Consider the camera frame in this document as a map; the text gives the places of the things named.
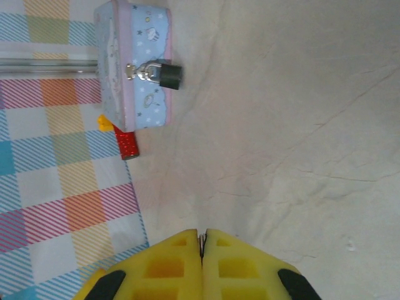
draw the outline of checkered fabric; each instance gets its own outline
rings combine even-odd
[[[32,57],[67,59],[53,50],[94,45],[93,9],[103,2],[2,0],[0,50],[37,43]],[[71,299],[97,268],[148,247],[126,163],[113,132],[98,131],[100,114],[94,78],[0,80],[6,300]]]

